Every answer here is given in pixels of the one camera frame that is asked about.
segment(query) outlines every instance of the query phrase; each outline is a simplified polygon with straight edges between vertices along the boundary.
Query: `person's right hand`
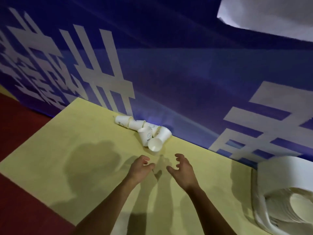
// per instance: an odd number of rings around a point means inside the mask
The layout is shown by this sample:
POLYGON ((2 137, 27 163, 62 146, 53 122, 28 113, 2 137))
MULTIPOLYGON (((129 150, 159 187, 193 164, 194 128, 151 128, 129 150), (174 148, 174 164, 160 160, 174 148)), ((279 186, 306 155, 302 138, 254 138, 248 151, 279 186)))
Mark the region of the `person's right hand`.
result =
POLYGON ((175 170, 171 166, 167 166, 166 169, 174 177, 177 184, 186 192, 199 187, 193 167, 190 165, 188 159, 183 154, 175 154, 175 156, 177 157, 176 161, 179 162, 176 165, 178 170, 175 170))

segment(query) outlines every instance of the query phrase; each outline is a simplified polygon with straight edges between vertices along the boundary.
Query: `yellow table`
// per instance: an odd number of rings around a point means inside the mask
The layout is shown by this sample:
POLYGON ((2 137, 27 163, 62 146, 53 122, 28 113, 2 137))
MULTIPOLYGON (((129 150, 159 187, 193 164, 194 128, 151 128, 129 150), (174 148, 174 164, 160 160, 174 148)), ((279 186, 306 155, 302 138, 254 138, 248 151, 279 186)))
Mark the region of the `yellow table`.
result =
POLYGON ((251 213, 251 168, 171 137, 152 155, 117 114, 77 98, 0 163, 0 172, 76 225, 123 179, 135 156, 157 163, 130 194, 112 234, 203 234, 186 193, 165 167, 182 153, 201 187, 238 235, 268 234, 251 213))

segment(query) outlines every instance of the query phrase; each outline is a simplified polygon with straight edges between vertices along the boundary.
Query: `red carpet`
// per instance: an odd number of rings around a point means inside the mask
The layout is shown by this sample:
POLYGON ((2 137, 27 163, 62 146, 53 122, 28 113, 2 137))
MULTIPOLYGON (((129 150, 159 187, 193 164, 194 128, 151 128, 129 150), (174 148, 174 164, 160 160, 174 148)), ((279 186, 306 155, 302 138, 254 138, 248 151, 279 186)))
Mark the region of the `red carpet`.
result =
MULTIPOLYGON (((51 118, 0 94, 0 161, 51 118)), ((69 234, 74 226, 0 174, 0 234, 69 234)))

